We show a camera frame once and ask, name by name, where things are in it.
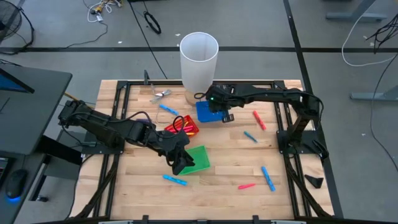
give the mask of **wooden table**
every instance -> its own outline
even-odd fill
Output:
[[[116,83],[117,80],[102,81],[96,110],[111,114]],[[285,84],[287,88],[302,87],[300,80],[285,80]],[[253,102],[245,108],[233,108],[231,112],[235,121],[230,123],[200,123],[195,107],[185,101],[184,87],[156,86],[157,92],[166,89],[172,90],[172,94],[166,96],[162,104],[176,109],[181,115],[189,114],[200,129],[191,138],[186,149],[205,145],[211,167],[180,176],[179,178],[188,182],[184,187],[162,178],[163,174],[172,175],[165,157],[159,157],[150,149],[126,143],[119,161],[111,219],[140,220],[143,215],[149,215],[151,220],[250,220],[253,215],[259,215],[260,219],[266,220],[293,218],[284,160],[279,154],[275,135],[277,121],[274,104]],[[129,95],[127,116],[144,110],[155,120],[157,105],[149,101],[152,98],[150,86],[133,86]],[[265,131],[256,123],[253,110],[257,110],[265,122]],[[159,113],[160,122],[172,122],[173,118],[170,113]],[[163,129],[166,125],[158,124],[157,129]],[[251,133],[259,142],[256,144],[248,139],[243,131]],[[321,161],[316,155],[303,154],[300,158],[304,174],[325,177]],[[95,192],[102,160],[102,155],[93,156],[81,168],[72,216],[86,205]],[[261,166],[267,167],[276,188],[275,192],[270,191]],[[328,213],[333,214],[326,182],[324,181],[321,189],[315,189],[305,181],[317,202]],[[250,183],[255,183],[256,186],[238,190],[238,185]],[[302,198],[297,187],[296,192],[300,214],[304,215]]]

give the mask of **pink marker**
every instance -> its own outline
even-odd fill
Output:
[[[248,187],[253,187],[255,184],[246,184],[246,185],[240,185],[239,187],[238,187],[238,189],[239,190],[242,190],[242,189],[246,189],[246,188],[248,188]]]

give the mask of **white cable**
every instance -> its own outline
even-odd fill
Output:
[[[385,59],[385,60],[380,61],[380,62],[371,62],[371,63],[362,64],[362,65],[354,65],[354,64],[352,64],[352,63],[347,62],[346,58],[344,57],[344,46],[346,45],[346,43],[347,43],[347,41],[348,41],[348,39],[349,39],[351,33],[353,32],[353,30],[354,30],[356,24],[359,22],[359,20],[361,20],[361,18],[363,17],[363,15],[364,15],[365,13],[366,13],[366,11],[365,11],[365,12],[358,18],[358,20],[354,23],[353,28],[351,28],[350,32],[348,33],[348,36],[347,36],[346,41],[344,41],[343,46],[341,47],[341,55],[343,56],[344,62],[345,62],[347,65],[350,65],[350,66],[352,66],[352,67],[362,67],[362,66],[367,66],[367,65],[375,65],[375,64],[379,64],[379,63],[388,62],[388,61],[390,61],[390,60],[392,60],[392,59],[394,58],[394,57],[391,57],[391,58],[389,58],[389,59]]]
[[[90,20],[91,9],[94,8],[95,6],[98,6],[98,5],[102,4],[103,1],[104,1],[104,0],[101,0],[99,3],[97,3],[97,4],[93,5],[93,6],[91,6],[91,7],[88,9],[88,12],[87,12],[87,21],[88,21],[88,22],[98,22],[97,19],[94,20],[94,21],[91,21],[91,20]],[[116,5],[116,3],[111,3],[111,2],[105,3],[104,8],[106,9],[106,11],[107,11],[108,13],[111,13],[111,12],[112,12],[112,7],[111,7],[110,5]]]

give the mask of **floor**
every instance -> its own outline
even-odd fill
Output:
[[[85,1],[87,4],[97,3],[94,0]],[[103,14],[109,28],[106,35],[95,43],[78,46],[95,49],[57,52],[60,47],[95,39],[104,32],[105,27],[87,22],[87,8],[81,0],[68,3],[62,0],[21,2],[24,2],[22,7],[35,27],[33,47],[49,48],[47,50],[51,52],[31,49],[31,52],[2,56],[2,59],[26,67],[70,72],[73,78],[67,91],[89,102],[96,101],[102,79],[141,79],[144,69],[151,79],[164,78],[150,52],[135,48],[146,47],[146,43],[128,4],[122,8],[114,7],[111,14]],[[398,222],[398,173],[371,136],[370,103],[349,98],[352,91],[373,91],[386,63],[368,67],[345,64],[338,48],[353,24],[325,19],[327,12],[351,11],[359,2],[289,1],[301,47],[337,49],[335,53],[304,51],[303,57],[313,92],[325,104],[322,125],[343,215],[345,218]],[[147,1],[146,4],[163,31],[161,35],[153,33],[146,28],[144,18],[137,15],[152,47],[177,47],[185,35],[196,31],[213,35],[222,47],[263,47],[260,51],[242,50],[244,48],[240,48],[241,51],[221,51],[215,78],[303,80],[283,1],[168,0]],[[132,6],[138,12],[144,10],[141,2],[135,2]],[[364,36],[370,36],[391,20],[397,10],[397,1],[376,1],[369,12],[382,12],[389,18],[381,23],[358,24],[346,47],[372,48]],[[28,38],[26,21],[18,33]],[[22,39],[15,35],[4,40],[0,47],[21,47],[22,43]],[[281,52],[270,47],[288,47],[290,50]],[[398,47],[398,39],[390,40],[385,47]],[[178,51],[155,52],[155,55],[169,78],[180,78]],[[393,55],[347,53],[346,58],[351,63],[365,63]],[[398,82],[398,77],[394,76],[397,69],[398,62],[394,62],[381,82],[381,91]],[[393,156],[398,154],[394,141],[397,112],[395,103],[374,105],[375,133]],[[84,131],[78,128],[73,130],[78,133]],[[59,131],[54,117],[46,135],[55,138]],[[72,204],[74,183],[72,180],[48,179],[42,194],[49,196],[50,201],[46,204],[25,203],[16,223],[65,218]]]

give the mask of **blue marker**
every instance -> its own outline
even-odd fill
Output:
[[[163,178],[165,178],[166,180],[169,180],[169,181],[172,181],[172,182],[187,186],[187,181],[176,179],[176,178],[171,177],[169,175],[163,175]]]
[[[271,189],[272,192],[274,192],[275,191],[275,187],[274,187],[274,184],[271,181],[271,178],[268,175],[266,167],[262,166],[261,170],[264,173],[264,177],[266,177],[266,179],[267,179],[267,183],[269,185],[269,188]]]
[[[174,114],[175,116],[178,116],[178,111],[173,110],[172,108],[168,108],[168,107],[165,106],[165,105],[159,105],[159,106],[160,106],[160,108],[162,108],[162,109],[164,109],[164,110],[166,110],[166,111],[168,111],[168,112]]]
[[[247,137],[249,137],[250,139],[252,139],[255,143],[257,143],[257,140],[251,135],[249,134],[247,131],[243,132]]]

